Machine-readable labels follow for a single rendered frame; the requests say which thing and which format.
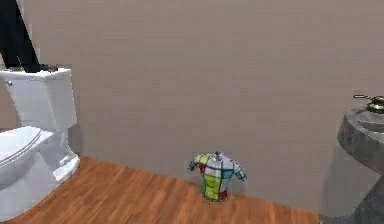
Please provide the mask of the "colourful checked shirt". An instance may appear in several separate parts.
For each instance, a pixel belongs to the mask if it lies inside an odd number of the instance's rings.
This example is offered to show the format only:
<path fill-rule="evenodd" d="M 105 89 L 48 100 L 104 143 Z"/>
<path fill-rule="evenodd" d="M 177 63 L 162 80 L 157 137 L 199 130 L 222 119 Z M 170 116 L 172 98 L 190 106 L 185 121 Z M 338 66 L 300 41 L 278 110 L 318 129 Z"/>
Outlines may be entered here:
<path fill-rule="evenodd" d="M 233 176 L 239 181 L 247 180 L 240 163 L 220 151 L 196 155 L 189 162 L 188 169 L 193 171 L 196 168 L 202 176 L 201 196 L 212 202 L 228 199 L 228 186 Z"/>

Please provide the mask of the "white toilet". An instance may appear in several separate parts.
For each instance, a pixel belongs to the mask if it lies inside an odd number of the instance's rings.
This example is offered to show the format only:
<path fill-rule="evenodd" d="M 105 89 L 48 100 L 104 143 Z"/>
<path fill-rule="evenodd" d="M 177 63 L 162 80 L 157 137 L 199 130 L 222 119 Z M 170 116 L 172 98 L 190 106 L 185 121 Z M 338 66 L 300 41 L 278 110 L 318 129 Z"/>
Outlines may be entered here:
<path fill-rule="evenodd" d="M 0 222 L 33 208 L 80 164 L 69 146 L 77 124 L 71 70 L 0 71 L 21 126 L 0 132 Z"/>

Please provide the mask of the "brass tap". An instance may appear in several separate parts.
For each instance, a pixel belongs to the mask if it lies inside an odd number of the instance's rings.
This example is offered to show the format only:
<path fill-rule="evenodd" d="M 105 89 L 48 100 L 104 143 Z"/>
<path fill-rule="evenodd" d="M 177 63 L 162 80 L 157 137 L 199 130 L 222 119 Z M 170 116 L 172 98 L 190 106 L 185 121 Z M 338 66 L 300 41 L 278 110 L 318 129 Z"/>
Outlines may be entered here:
<path fill-rule="evenodd" d="M 355 99 L 367 99 L 368 103 L 365 109 L 372 113 L 384 114 L 384 96 L 368 96 L 357 94 L 354 95 Z"/>

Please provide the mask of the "grey stone pedestal sink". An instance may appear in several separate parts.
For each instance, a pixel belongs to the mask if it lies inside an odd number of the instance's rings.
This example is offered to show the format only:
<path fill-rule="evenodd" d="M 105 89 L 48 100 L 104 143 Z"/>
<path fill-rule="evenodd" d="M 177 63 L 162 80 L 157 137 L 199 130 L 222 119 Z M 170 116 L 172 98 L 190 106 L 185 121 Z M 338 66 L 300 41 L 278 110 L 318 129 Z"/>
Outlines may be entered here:
<path fill-rule="evenodd" d="M 384 114 L 347 110 L 337 140 L 356 161 L 380 175 L 351 215 L 325 217 L 319 224 L 384 224 Z"/>

